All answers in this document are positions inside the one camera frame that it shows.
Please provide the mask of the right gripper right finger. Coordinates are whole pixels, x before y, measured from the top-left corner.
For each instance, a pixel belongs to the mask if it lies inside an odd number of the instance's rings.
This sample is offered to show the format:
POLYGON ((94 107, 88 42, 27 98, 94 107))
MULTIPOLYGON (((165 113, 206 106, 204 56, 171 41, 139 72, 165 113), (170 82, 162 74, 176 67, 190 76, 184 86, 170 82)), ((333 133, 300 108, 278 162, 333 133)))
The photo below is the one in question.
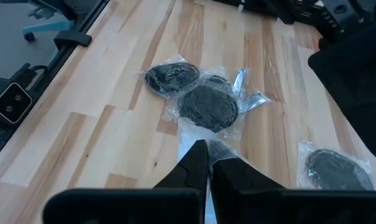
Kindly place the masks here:
POLYGON ((276 224, 278 195, 284 186, 239 158, 213 165, 211 193, 218 224, 276 224))

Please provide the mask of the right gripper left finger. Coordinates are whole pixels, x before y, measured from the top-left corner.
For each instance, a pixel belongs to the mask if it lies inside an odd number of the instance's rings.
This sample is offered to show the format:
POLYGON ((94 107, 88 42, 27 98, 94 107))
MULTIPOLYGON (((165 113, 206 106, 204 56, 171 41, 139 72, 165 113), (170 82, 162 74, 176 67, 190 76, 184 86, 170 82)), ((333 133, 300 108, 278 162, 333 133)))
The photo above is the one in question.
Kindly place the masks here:
POLYGON ((155 206, 158 224, 204 224, 208 183, 208 146, 196 141, 178 164, 155 186, 163 191, 155 206))

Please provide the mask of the silver nail clipper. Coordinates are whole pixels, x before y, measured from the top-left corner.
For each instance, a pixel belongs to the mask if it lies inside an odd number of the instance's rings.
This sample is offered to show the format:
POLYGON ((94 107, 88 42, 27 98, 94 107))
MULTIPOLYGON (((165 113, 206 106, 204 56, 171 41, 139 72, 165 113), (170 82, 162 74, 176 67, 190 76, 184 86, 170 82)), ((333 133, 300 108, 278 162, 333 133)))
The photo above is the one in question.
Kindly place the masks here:
POLYGON ((256 91, 255 93, 244 99, 242 102, 240 102, 239 113, 246 113, 270 102, 272 102, 270 98, 265 96, 262 92, 256 91))
POLYGON ((209 165, 208 183, 205 196, 204 224, 217 224, 216 214, 211 195, 211 181, 213 165, 220 160, 237 158, 236 152, 231 149, 217 134, 209 129, 197 126, 188 118, 178 119, 178 162, 182 160, 191 146, 198 140, 204 139, 208 146, 209 165))
POLYGON ((238 70, 233 86, 232 86, 233 94, 235 95, 241 94, 243 87, 244 87, 246 76, 247 76, 247 70, 245 68, 241 68, 238 70))

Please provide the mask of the black round packet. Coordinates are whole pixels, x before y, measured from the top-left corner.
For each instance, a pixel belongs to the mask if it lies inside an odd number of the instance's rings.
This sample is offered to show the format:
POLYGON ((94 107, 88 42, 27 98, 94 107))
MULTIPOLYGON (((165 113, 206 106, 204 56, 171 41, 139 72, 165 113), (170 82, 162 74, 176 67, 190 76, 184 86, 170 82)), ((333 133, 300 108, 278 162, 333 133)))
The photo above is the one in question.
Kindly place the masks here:
POLYGON ((242 135, 238 100, 228 83, 202 81, 170 97, 162 119, 176 123, 179 118, 186 118, 224 139, 239 139, 242 135))
POLYGON ((373 190, 369 161, 302 141, 296 183, 302 189, 373 190))
POLYGON ((232 85, 228 80, 219 75, 210 75, 204 78, 203 83, 211 87, 223 89, 225 91, 232 91, 232 85))
POLYGON ((200 78, 197 66, 175 55, 144 73, 145 84, 163 98, 173 98, 192 87, 200 78))

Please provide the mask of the office chair with blue base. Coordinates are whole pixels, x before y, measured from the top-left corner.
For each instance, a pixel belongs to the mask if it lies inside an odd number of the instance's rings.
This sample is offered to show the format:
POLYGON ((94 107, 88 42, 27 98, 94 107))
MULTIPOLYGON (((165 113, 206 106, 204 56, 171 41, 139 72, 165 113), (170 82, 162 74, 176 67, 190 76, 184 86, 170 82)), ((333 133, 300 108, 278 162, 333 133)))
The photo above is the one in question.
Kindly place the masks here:
POLYGON ((28 3, 35 7, 28 13, 28 17, 50 19, 55 14, 65 19, 59 22, 50 22, 22 28, 23 38, 27 42, 35 41, 35 33, 71 30, 82 23, 99 5, 107 0, 0 0, 1 4, 28 3))

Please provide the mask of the black aluminium table frame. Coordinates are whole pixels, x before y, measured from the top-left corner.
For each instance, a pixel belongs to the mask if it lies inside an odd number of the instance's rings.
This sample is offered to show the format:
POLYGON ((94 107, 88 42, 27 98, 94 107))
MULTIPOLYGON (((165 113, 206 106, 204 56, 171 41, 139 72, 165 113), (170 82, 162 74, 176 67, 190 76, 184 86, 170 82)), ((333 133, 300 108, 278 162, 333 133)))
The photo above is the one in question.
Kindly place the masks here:
POLYGON ((27 42, 22 28, 50 22, 59 22, 65 18, 55 14, 50 19, 35 19, 28 13, 35 7, 28 3, 0 3, 0 78, 6 78, 20 86, 32 97, 32 104, 19 123, 6 125, 0 123, 0 152, 20 129, 39 98, 57 76, 71 53, 77 46, 88 47, 92 41, 87 31, 93 25, 100 12, 108 4, 104 1, 89 13, 82 23, 74 29, 35 33, 35 41, 27 42))

